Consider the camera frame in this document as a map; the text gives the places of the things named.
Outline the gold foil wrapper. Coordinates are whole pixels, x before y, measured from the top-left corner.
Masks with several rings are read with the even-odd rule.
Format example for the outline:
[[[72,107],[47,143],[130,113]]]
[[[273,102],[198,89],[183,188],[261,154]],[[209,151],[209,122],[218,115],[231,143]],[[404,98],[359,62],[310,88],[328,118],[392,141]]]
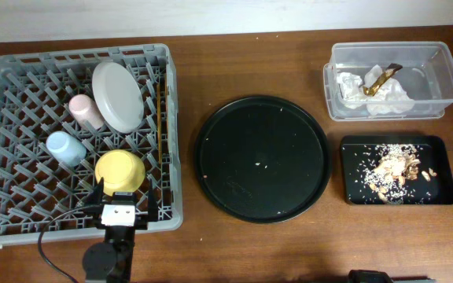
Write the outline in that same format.
[[[370,87],[363,87],[363,93],[368,97],[373,97],[402,68],[401,64],[391,63]]]

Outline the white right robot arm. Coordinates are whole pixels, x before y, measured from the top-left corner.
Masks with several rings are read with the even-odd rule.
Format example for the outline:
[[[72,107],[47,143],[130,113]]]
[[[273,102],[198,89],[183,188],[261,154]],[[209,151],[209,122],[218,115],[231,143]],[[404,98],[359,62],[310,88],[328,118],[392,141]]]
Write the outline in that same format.
[[[435,283],[435,279],[393,280],[386,272],[374,270],[351,270],[347,283]]]

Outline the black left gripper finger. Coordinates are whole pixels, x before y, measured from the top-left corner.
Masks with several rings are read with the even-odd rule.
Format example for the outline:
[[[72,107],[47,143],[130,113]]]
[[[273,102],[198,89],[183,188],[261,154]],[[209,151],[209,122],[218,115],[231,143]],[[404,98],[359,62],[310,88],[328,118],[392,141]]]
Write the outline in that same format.
[[[153,189],[149,189],[147,192],[147,222],[157,222],[158,221],[158,203],[155,198]]]
[[[103,208],[102,198],[104,195],[104,179],[101,178],[84,201],[84,212],[88,215],[100,214]]]

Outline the yellow bowl with food scraps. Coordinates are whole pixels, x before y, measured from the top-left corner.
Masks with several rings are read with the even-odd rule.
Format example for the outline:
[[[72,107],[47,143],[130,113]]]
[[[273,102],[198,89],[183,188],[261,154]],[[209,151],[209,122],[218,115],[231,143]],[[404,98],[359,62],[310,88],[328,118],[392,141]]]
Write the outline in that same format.
[[[103,154],[95,164],[94,174],[97,182],[103,179],[104,194],[112,197],[114,193],[133,193],[145,179],[143,161],[126,150],[115,149]]]

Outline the white paper napkin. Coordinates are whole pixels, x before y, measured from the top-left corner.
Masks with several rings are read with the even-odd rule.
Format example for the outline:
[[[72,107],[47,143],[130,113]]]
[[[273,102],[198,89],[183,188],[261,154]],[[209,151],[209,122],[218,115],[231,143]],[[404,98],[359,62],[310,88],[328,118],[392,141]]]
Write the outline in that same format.
[[[412,110],[414,100],[408,97],[407,92],[396,79],[388,79],[373,97],[364,94],[363,87],[373,85],[382,73],[383,70],[378,64],[373,66],[363,79],[351,72],[340,72],[336,81],[340,87],[342,99],[345,101],[344,106],[350,109],[365,106],[371,116],[400,114]]]

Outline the light blue plastic cup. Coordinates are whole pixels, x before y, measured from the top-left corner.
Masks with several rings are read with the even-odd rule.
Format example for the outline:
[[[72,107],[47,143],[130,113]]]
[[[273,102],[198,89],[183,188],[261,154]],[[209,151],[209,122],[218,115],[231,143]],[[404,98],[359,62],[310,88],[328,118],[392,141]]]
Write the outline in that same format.
[[[69,167],[77,166],[87,155],[85,146],[64,131],[50,134],[46,139],[46,148],[59,163]]]

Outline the round black tray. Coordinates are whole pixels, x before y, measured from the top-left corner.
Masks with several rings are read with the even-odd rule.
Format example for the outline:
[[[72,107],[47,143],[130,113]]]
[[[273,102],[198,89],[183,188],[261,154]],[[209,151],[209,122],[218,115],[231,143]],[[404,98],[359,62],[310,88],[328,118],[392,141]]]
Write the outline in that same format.
[[[193,165],[218,209],[265,224],[293,219],[315,204],[330,180],[332,158],[314,116],[286,99],[255,95],[207,118]]]

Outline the food scraps and rice pile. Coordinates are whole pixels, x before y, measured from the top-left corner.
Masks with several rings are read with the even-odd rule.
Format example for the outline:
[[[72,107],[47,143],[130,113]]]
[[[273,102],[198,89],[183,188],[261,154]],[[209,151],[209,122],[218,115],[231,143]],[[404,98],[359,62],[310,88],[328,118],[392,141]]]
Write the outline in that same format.
[[[355,172],[361,204],[428,204],[437,173],[422,162],[419,145],[366,145]]]

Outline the grey plastic dishwasher rack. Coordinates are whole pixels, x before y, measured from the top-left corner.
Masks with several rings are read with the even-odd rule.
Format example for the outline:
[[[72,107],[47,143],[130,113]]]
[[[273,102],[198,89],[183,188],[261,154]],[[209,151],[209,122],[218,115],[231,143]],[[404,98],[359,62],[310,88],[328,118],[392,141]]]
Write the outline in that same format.
[[[82,128],[68,102],[91,95],[95,67],[115,62],[138,84],[144,116],[138,129],[123,134],[109,125]],[[168,74],[169,145],[165,145],[164,75]],[[162,164],[157,149],[157,83],[161,90]],[[149,232],[178,229],[183,222],[178,143],[178,95],[171,51],[164,44],[105,47],[0,56],[0,248],[37,240],[65,241],[101,237],[93,219],[79,207],[93,191],[94,166],[112,149],[124,149],[145,165],[137,190],[137,214],[147,213],[153,189],[158,221]],[[64,131],[87,149],[75,167],[59,163],[46,139]]]

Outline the black rectangular tray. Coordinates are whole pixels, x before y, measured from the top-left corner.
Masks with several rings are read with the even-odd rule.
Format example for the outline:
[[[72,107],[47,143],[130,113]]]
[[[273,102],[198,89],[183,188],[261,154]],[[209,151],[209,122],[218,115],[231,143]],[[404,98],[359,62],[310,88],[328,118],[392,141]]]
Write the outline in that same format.
[[[346,200],[350,204],[453,204],[453,176],[445,144],[431,135],[350,135],[341,141]],[[389,153],[420,161],[411,179],[374,173]]]

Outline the wooden chopstick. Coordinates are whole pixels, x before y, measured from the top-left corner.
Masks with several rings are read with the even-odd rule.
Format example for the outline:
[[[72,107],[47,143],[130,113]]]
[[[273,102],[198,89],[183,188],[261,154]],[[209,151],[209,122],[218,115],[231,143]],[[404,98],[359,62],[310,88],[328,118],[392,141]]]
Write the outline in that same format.
[[[157,83],[157,149],[158,149],[158,163],[162,164],[162,140],[161,140],[161,90],[160,82]]]
[[[169,114],[168,114],[168,74],[164,75],[164,106],[165,106],[165,122],[164,122],[164,129],[165,129],[165,145],[167,146],[167,152],[169,152],[170,145],[169,145],[169,129],[168,129],[168,122],[169,122]]]

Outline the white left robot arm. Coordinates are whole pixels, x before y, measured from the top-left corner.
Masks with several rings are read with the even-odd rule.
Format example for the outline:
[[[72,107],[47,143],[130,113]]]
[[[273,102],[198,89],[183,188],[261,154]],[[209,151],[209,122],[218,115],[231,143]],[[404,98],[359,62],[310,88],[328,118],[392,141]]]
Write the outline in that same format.
[[[135,247],[135,234],[148,229],[158,220],[158,203],[150,189],[147,213],[136,213],[135,193],[114,193],[110,201],[102,200],[101,180],[85,200],[84,212],[91,216],[97,229],[105,232],[104,240],[90,246],[83,255],[86,282],[129,282]]]

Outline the clear plastic bin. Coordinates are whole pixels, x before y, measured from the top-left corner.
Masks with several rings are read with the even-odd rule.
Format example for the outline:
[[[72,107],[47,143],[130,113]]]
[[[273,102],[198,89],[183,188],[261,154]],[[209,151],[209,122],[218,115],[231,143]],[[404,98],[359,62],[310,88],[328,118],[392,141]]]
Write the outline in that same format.
[[[379,65],[403,66],[392,78],[400,82],[414,107],[400,114],[371,116],[366,107],[344,106],[336,78],[340,72],[364,75]],[[323,67],[323,86],[330,118],[337,122],[368,120],[438,119],[453,104],[453,58],[443,42],[344,42],[332,47]]]

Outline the pink plastic cup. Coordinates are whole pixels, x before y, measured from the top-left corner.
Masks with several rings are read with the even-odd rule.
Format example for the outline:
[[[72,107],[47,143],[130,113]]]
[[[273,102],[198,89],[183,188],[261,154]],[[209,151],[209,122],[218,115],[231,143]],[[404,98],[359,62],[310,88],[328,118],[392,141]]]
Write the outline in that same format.
[[[104,125],[104,120],[98,110],[97,104],[85,94],[77,94],[68,103],[68,108],[82,128],[90,124],[95,130]]]

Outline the grey round plate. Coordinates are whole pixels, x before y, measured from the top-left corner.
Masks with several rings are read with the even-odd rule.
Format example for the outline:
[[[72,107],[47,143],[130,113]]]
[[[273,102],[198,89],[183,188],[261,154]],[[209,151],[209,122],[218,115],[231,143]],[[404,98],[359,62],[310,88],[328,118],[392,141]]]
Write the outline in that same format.
[[[138,129],[144,104],[132,74],[115,62],[101,62],[92,77],[94,100],[105,121],[120,133]]]

